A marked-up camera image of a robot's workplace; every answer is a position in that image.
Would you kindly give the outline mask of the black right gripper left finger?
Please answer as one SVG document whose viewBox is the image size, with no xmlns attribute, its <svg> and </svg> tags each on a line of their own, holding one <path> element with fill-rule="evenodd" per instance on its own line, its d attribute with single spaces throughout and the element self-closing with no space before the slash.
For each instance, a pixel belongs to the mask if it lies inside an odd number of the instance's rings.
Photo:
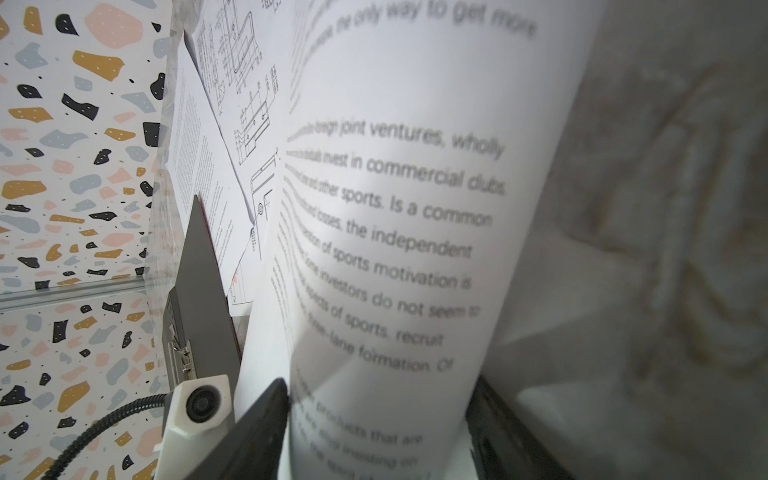
<svg viewBox="0 0 768 480">
<path fill-rule="evenodd" d="M 290 402 L 276 378 L 187 479 L 276 480 Z"/>
</svg>

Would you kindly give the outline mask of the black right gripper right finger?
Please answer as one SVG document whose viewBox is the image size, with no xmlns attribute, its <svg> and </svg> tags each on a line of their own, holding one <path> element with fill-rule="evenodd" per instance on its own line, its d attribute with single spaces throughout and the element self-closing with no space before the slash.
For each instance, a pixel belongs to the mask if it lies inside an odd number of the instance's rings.
<svg viewBox="0 0 768 480">
<path fill-rule="evenodd" d="M 573 479 L 484 377 L 477 380 L 465 419 L 480 479 Z"/>
</svg>

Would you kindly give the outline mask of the orange black file folder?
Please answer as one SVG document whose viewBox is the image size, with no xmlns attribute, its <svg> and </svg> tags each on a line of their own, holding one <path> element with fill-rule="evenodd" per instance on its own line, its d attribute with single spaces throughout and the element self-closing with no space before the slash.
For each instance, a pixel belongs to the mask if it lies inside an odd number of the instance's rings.
<svg viewBox="0 0 768 480">
<path fill-rule="evenodd" d="M 162 318 L 162 346 L 168 367 L 169 327 L 182 346 L 191 342 L 197 378 L 225 374 L 236 384 L 241 353 L 229 315 L 213 243 L 199 198 L 192 201 L 180 264 Z"/>
</svg>

